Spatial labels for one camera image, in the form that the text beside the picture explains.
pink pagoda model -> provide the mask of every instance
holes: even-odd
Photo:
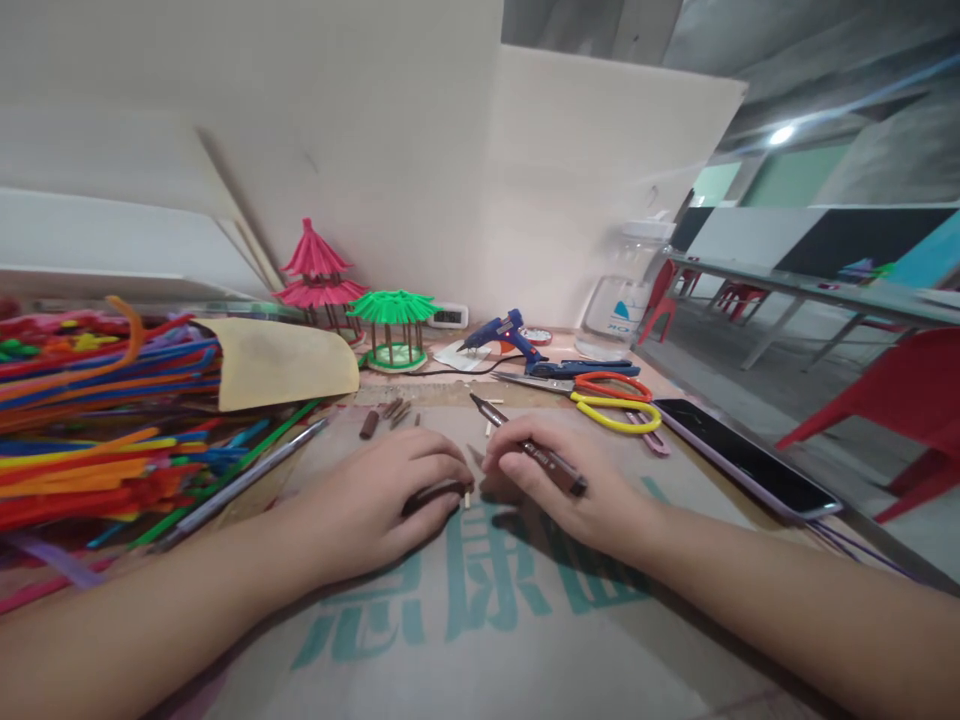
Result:
[[[333,330],[350,345],[359,345],[364,340],[364,332],[360,321],[350,317],[347,311],[352,310],[352,303],[370,288],[341,279],[340,273],[350,267],[353,265],[344,262],[317,234],[310,218],[304,218],[303,237],[290,262],[281,268],[287,275],[300,275],[300,279],[273,295],[284,305],[303,309],[318,327],[317,308],[322,305],[330,323],[326,329]],[[343,312],[343,322],[339,320],[337,308]]]

forearm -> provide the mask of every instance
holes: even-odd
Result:
[[[264,577],[269,514],[0,626],[0,715],[136,718],[292,600]]]
[[[953,598],[676,508],[626,559],[858,716],[956,712]]]

smartphone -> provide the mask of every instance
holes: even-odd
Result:
[[[837,498],[689,400],[654,400],[663,422],[778,515],[809,521],[843,509]]]

plastic bottle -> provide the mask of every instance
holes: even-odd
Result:
[[[660,217],[628,222],[610,241],[606,273],[593,290],[577,332],[581,355],[620,360],[630,352],[676,227]]]

silver pen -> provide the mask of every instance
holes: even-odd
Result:
[[[232,500],[240,495],[240,493],[277,467],[280,463],[295,453],[310,438],[323,430],[326,424],[326,418],[318,420],[282,448],[277,448],[272,453],[267,455],[267,457],[265,457],[261,462],[247,470],[234,482],[227,485],[225,488],[223,488],[223,490],[218,492],[212,498],[200,505],[200,507],[198,507],[196,510],[183,518],[183,520],[178,522],[174,526],[173,532],[154,545],[150,549],[150,552],[154,554],[164,553],[179,545],[186,538],[190,537],[190,535],[195,533],[197,530],[210,522],[214,517],[216,517],[217,513],[229,505]]]

